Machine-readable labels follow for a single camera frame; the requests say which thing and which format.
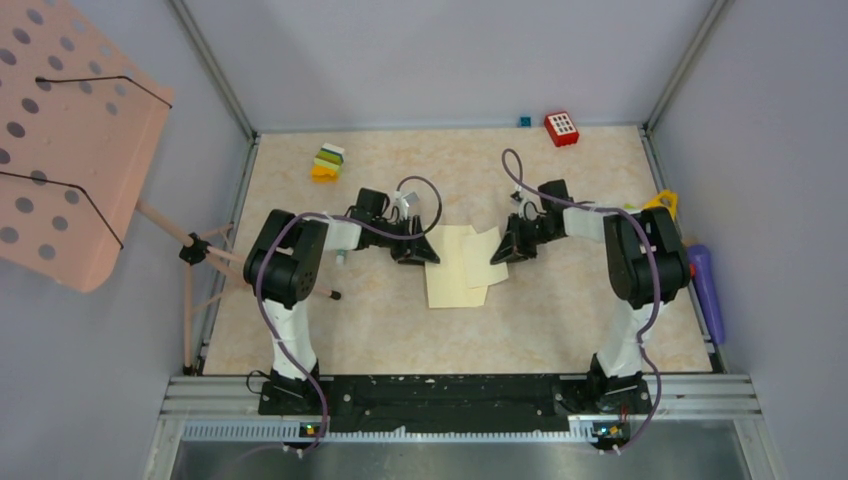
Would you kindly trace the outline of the letter sheet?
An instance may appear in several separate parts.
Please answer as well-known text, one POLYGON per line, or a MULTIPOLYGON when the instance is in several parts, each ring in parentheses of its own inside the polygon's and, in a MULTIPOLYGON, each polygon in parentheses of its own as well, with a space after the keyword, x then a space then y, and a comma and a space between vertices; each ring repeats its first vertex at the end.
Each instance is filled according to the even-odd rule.
POLYGON ((466 235, 461 239, 460 248, 468 288, 489 287, 508 279, 508 267, 505 263, 491 263, 501 239, 497 227, 483 233, 466 235))

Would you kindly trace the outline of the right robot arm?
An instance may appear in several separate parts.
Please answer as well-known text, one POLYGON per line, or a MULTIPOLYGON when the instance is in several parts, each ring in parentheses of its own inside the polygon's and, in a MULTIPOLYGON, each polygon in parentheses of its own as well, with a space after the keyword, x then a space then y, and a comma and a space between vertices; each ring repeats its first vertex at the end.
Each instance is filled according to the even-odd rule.
POLYGON ((516 212, 507 218, 491 264, 533 259, 542 244, 571 237, 604 245, 611 288, 618 299, 606 341, 590 363, 586 384, 578 390, 583 407, 612 412, 648 402, 642 352, 657 317, 686 288, 690 262, 672 212, 658 204, 635 212, 580 208, 564 180, 540 186, 535 204, 515 190, 516 212))

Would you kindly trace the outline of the yellow envelope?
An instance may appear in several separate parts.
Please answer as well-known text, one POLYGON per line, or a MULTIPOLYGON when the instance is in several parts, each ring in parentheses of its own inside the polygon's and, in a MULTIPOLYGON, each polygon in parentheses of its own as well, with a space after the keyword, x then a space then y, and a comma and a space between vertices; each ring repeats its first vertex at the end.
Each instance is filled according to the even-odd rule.
POLYGON ((426 239, 440 258, 425 264, 427 302, 430 309, 476 308, 485 304, 487 287, 466 284, 462 240, 475 234, 471 225, 438 225, 426 239))

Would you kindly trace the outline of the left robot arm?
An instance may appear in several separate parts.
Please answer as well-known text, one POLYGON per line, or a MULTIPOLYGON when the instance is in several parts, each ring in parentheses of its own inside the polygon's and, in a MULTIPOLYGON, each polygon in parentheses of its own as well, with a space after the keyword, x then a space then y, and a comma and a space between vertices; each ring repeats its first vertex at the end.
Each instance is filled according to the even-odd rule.
POLYGON ((272 338, 274 360, 262 393, 297 413, 319 404, 319 362, 311 345, 307 301, 317 287, 324 253, 388 249, 398 264, 438 265, 436 250, 412 207, 414 192, 393 195, 363 188, 344 217, 303 217, 272 210, 254 241, 243 278, 272 338))

